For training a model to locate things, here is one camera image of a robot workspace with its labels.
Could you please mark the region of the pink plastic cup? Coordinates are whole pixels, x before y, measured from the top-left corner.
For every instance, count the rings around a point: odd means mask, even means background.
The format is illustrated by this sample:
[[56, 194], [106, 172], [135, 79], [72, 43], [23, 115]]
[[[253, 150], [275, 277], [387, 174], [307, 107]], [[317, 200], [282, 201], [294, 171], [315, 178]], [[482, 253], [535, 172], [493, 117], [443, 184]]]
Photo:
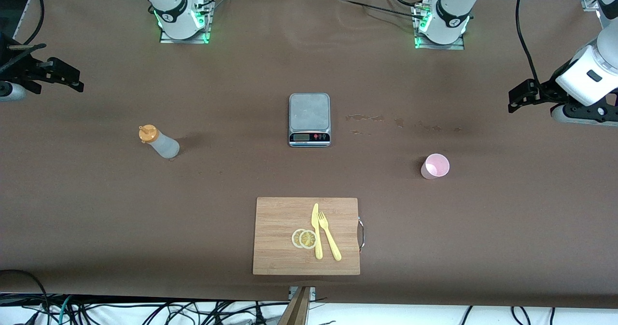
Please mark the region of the pink plastic cup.
[[442, 154], [431, 154], [421, 166], [420, 173], [423, 178], [432, 180], [446, 176], [450, 171], [450, 162]]

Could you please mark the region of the translucent sauce bottle orange cap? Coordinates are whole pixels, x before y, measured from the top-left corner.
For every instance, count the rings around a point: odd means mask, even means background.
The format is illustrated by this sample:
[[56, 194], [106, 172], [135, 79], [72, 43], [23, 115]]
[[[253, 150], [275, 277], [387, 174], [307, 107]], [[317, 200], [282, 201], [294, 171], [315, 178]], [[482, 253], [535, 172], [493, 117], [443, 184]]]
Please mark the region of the translucent sauce bottle orange cap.
[[163, 158], [174, 158], [179, 154], [179, 143], [161, 133], [154, 125], [139, 126], [139, 138], [142, 143], [150, 145]]

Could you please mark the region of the brown table cover sheet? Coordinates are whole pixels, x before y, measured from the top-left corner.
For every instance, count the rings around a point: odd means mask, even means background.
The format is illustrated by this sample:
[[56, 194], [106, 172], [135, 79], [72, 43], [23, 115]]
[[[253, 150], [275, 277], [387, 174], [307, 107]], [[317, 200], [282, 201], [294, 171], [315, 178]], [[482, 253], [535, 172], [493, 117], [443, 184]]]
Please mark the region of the brown table cover sheet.
[[[344, 0], [220, 0], [202, 45], [159, 43], [147, 0], [44, 3], [35, 56], [84, 92], [0, 103], [0, 268], [58, 294], [618, 308], [618, 128], [508, 113], [514, 0], [479, 0], [462, 51]], [[330, 96], [331, 145], [288, 145], [293, 93]], [[357, 198], [360, 275], [254, 276], [258, 197]]]

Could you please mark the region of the silver digital kitchen scale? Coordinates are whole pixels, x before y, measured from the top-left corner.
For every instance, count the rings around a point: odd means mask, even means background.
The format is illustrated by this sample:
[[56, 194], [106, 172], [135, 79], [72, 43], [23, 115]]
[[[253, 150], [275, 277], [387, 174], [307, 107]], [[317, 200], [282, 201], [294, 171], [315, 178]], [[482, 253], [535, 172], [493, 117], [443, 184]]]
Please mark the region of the silver digital kitchen scale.
[[288, 145], [331, 145], [331, 104], [326, 93], [293, 93], [289, 97]]

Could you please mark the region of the yellow plastic fork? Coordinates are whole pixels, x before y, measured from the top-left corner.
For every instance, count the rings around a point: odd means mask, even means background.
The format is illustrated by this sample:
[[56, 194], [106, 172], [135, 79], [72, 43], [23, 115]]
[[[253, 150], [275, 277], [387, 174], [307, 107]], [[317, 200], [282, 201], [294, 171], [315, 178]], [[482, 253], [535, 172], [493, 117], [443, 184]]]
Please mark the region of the yellow plastic fork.
[[322, 211], [318, 212], [318, 222], [319, 222], [320, 228], [322, 228], [324, 232], [326, 233], [327, 241], [331, 248], [331, 252], [332, 252], [334, 259], [336, 261], [341, 261], [342, 260], [341, 252], [333, 238], [333, 235], [331, 234], [329, 230], [329, 222], [327, 221], [326, 215]]

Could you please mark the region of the yellow plastic knife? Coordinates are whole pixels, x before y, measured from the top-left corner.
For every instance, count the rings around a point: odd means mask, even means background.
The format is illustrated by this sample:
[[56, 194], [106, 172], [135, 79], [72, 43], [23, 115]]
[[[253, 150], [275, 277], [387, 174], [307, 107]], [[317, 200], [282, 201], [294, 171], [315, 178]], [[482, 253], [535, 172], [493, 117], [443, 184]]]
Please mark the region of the yellow plastic knife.
[[312, 210], [312, 214], [311, 214], [311, 225], [314, 229], [315, 232], [315, 246], [314, 246], [314, 252], [315, 252], [315, 257], [318, 260], [321, 260], [323, 258], [323, 249], [322, 249], [322, 242], [321, 242], [321, 238], [320, 238], [320, 226], [319, 226], [319, 204], [315, 203], [313, 206], [313, 210]]

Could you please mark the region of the wooden cutting board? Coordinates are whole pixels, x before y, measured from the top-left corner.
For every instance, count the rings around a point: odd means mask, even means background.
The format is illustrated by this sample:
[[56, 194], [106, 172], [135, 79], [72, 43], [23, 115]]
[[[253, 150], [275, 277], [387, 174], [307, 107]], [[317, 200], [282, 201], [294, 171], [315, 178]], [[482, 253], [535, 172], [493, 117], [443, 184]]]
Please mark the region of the wooden cutting board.
[[[314, 231], [311, 214], [319, 204], [329, 222], [329, 230], [341, 252], [336, 261], [320, 228], [323, 258], [314, 249], [296, 248], [296, 229]], [[253, 273], [256, 276], [358, 276], [358, 200], [356, 198], [259, 197], [256, 201], [253, 246]]]

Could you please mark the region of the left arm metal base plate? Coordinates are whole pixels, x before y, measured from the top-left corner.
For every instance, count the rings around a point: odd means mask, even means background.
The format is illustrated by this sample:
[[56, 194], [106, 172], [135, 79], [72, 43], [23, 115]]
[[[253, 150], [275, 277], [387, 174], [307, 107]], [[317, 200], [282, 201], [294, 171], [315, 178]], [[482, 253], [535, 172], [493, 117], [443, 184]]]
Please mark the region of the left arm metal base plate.
[[413, 20], [414, 43], [417, 49], [463, 50], [464, 32], [470, 16], [446, 19], [434, 12], [433, 6], [424, 0], [410, 8]]

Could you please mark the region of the wooden post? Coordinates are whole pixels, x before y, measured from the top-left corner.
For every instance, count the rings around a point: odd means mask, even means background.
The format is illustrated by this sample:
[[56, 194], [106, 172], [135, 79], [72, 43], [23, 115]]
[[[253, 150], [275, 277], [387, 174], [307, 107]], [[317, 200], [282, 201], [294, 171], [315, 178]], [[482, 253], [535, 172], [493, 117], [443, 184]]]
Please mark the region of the wooden post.
[[297, 287], [277, 325], [306, 325], [312, 295], [311, 287]]

